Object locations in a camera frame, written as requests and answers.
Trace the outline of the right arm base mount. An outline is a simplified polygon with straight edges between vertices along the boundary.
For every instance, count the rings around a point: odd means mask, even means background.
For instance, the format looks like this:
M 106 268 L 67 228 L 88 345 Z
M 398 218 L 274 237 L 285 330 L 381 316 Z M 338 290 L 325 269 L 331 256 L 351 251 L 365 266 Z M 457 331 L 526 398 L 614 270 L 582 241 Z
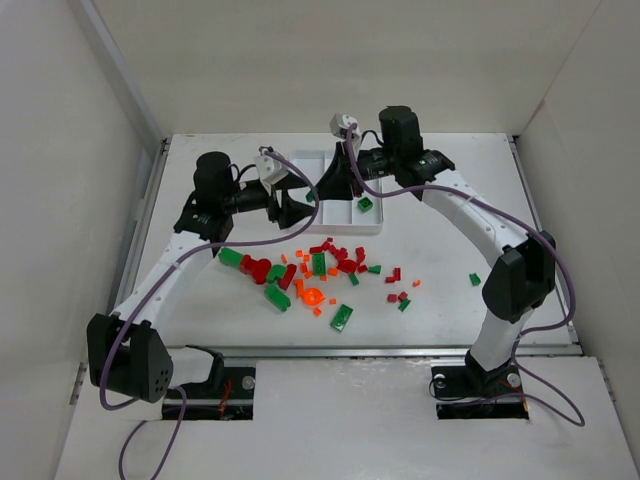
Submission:
M 485 378 L 466 365 L 433 366 L 431 374 L 429 392 L 439 420 L 529 419 L 522 380 L 513 365 Z

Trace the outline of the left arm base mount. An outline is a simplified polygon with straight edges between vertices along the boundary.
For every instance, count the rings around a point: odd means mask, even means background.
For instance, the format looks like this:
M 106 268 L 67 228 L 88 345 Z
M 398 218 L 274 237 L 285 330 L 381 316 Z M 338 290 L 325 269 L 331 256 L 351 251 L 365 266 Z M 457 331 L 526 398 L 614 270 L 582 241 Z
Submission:
M 231 364 L 220 386 L 212 390 L 200 384 L 184 385 L 186 421 L 250 421 L 254 413 L 256 366 Z

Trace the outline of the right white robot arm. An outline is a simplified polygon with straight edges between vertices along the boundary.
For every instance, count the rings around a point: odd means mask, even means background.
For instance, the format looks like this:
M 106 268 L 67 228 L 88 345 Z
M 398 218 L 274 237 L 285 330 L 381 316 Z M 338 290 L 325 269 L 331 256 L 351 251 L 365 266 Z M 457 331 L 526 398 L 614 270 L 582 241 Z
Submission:
M 401 193 L 440 213 L 482 254 L 491 271 L 482 288 L 486 315 L 479 336 L 464 367 L 440 377 L 453 398 L 485 396 L 506 373 L 528 318 L 555 288 L 555 241 L 489 205 L 447 156 L 425 148 L 409 107 L 387 107 L 379 122 L 381 144 L 363 150 L 356 120 L 332 118 L 330 130 L 339 141 L 317 193 L 320 200 L 352 200 L 370 190 L 369 181 L 391 176 Z

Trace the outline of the small green slope lego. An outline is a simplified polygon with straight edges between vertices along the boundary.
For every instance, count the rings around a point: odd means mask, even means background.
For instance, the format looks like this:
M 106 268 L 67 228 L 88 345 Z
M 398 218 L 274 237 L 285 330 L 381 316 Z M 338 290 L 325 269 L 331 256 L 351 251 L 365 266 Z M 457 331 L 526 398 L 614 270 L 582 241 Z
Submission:
M 411 300 L 409 298 L 405 298 L 404 300 L 402 300 L 400 302 L 400 305 L 399 305 L 398 309 L 400 311 L 404 312 L 407 309 L 407 307 L 409 306 L 410 303 L 411 303 Z

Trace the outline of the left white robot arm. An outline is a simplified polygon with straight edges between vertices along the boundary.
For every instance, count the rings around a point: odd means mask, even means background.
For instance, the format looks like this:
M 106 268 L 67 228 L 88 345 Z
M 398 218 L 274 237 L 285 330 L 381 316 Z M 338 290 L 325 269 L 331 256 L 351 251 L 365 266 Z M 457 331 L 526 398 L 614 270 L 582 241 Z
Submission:
M 214 151 L 201 155 L 193 175 L 194 189 L 173 227 L 157 263 L 131 295 L 108 315 L 97 314 L 86 330 L 89 375 L 100 403 L 109 411 L 110 392 L 126 402 L 155 403 L 171 390 L 197 385 L 218 389 L 224 376 L 220 353 L 201 346 L 169 349 L 161 338 L 175 307 L 213 259 L 230 246 L 233 217 L 264 210 L 285 230 L 307 230 L 319 203 L 293 200 L 292 189 L 311 187 L 302 170 L 270 148 L 254 163 L 258 177 L 241 183 L 229 156 Z

